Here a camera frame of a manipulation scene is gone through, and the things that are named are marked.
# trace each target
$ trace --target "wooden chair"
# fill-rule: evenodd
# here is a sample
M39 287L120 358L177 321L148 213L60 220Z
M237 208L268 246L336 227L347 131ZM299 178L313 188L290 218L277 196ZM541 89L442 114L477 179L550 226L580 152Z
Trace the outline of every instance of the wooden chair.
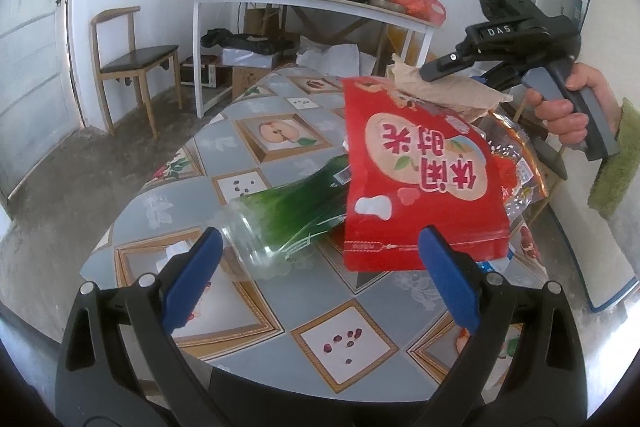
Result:
M98 90L98 96L100 99L100 110L104 117L109 133L114 135L113 121L111 120L111 113L109 112L109 105L107 104L107 97L104 92L104 81L112 78L131 78L133 81L134 89L136 90L136 100L138 107L142 107L143 103L146 106L146 115L149 118L149 124L151 125L151 131L154 135L154 139L158 139L158 130L156 129L156 119L154 118L154 112L151 108L151 96L149 95L149 88L146 83L147 71L159 66L163 62L172 60L174 65L174 77L175 77L175 90L178 98L178 107L182 109L182 95L180 93L180 64L178 62L178 46L155 46L153 48L140 48L136 49L136 35L133 25L133 14L140 11L140 6L131 6L128 8L115 8L111 10L105 10L102 13L98 13L91 20L91 44L92 44L92 58L94 61L94 73L95 73L95 87ZM129 53L123 55L120 58L116 58L113 62L105 66L100 64L100 51L98 50L98 30L97 26L100 23L107 22L116 17L126 15L129 19Z

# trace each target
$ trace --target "red plastic bag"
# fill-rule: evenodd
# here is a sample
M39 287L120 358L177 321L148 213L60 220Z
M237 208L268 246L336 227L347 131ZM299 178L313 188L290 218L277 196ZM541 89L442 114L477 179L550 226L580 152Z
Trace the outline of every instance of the red plastic bag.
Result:
M428 21L434 26L440 27L447 18L447 10L437 0L390 0L400 6L404 6L407 15Z
M346 80L344 96L349 270L424 269L417 241L428 225L475 261L507 254L498 167L472 127L383 79Z

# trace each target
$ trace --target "human hand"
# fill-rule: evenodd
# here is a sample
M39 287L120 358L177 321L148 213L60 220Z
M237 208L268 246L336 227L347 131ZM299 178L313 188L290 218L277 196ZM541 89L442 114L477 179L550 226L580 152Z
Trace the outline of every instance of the human hand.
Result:
M585 86L591 87L607 118L611 132L617 133L622 109L607 79L600 71L576 62L565 86L571 91L577 91ZM527 105L533 105L536 108L536 116L540 120L546 120L548 130L557 134L563 145L581 143L587 136L589 117L580 112L573 113L574 104L569 100L543 100L542 95L535 89L527 89L525 100Z

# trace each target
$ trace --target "black bag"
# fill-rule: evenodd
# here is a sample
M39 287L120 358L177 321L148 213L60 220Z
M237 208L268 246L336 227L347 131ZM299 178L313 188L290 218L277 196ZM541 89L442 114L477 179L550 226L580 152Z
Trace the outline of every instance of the black bag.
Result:
M207 31L207 34L200 39L200 43L205 48L212 48L217 44L221 48L246 50L260 55L274 55L294 47L292 41L282 37L272 39L248 33L233 34L226 28Z

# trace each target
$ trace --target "plastic bag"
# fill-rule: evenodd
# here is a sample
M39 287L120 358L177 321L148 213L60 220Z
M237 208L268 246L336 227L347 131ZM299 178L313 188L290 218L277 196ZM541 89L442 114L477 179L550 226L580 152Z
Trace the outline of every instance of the plastic bag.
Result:
M538 169L529 138L517 124L491 111L478 127L486 134L500 171L502 200L509 219L513 221L531 203L548 197L545 179Z
M351 173L346 154L303 180L242 195L214 216L250 279L270 279L311 238L343 222Z
M343 81L351 186L344 261L353 271L424 269L435 225L475 261L504 257L509 220L487 143L455 113L383 79Z
M389 0L404 6L407 15L417 17L423 21L430 22L434 26L440 27L447 18L447 10L440 1L437 0Z

